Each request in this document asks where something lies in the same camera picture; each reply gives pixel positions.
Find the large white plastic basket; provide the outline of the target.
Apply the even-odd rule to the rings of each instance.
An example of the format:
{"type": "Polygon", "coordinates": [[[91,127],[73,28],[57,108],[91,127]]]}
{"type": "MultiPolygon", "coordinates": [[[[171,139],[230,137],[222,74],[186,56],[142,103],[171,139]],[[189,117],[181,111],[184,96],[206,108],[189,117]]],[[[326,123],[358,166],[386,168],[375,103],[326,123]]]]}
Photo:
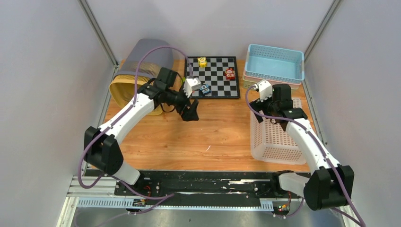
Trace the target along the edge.
{"type": "Polygon", "coordinates": [[[251,155],[256,160],[285,165],[306,163],[297,144],[279,124],[272,124],[265,118],[259,123],[252,111],[250,111],[250,136],[251,155]]]}

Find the light blue plastic basket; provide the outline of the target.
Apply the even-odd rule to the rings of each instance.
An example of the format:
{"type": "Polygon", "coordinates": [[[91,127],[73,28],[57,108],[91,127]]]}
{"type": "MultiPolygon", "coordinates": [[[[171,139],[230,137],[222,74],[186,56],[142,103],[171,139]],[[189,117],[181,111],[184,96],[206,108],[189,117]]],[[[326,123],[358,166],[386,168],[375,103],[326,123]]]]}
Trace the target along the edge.
{"type": "Polygon", "coordinates": [[[250,44],[244,70],[249,77],[300,84],[305,79],[304,60],[301,51],[250,44]]]}

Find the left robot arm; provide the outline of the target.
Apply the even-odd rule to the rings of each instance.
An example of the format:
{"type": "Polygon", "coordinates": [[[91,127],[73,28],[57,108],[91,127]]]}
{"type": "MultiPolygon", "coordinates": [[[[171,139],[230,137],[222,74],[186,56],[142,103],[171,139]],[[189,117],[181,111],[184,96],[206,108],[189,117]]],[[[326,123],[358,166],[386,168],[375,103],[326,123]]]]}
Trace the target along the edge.
{"type": "Polygon", "coordinates": [[[172,90],[178,73],[161,68],[156,78],[137,89],[128,104],[111,120],[98,128],[88,127],[84,136],[83,160],[107,175],[127,183],[127,190],[133,195],[144,192],[145,183],[139,170],[128,164],[123,157],[120,143],[136,124],[161,104],[172,105],[183,121],[198,121],[198,100],[190,98],[201,88],[198,78],[186,78],[178,91],[172,90]]]}

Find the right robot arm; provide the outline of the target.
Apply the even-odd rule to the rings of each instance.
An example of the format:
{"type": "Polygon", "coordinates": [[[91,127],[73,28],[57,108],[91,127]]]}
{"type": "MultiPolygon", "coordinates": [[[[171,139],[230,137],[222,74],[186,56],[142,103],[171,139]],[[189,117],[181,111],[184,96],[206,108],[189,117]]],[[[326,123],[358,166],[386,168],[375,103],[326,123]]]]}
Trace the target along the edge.
{"type": "Polygon", "coordinates": [[[258,122],[271,119],[279,124],[298,145],[310,169],[310,178],[291,171],[277,174],[270,184],[272,195],[280,198],[293,192],[304,198],[311,210],[351,206],[353,169],[336,160],[317,138],[304,110],[293,106],[290,86],[262,80],[250,89],[259,93],[258,99],[246,102],[258,122]]]}

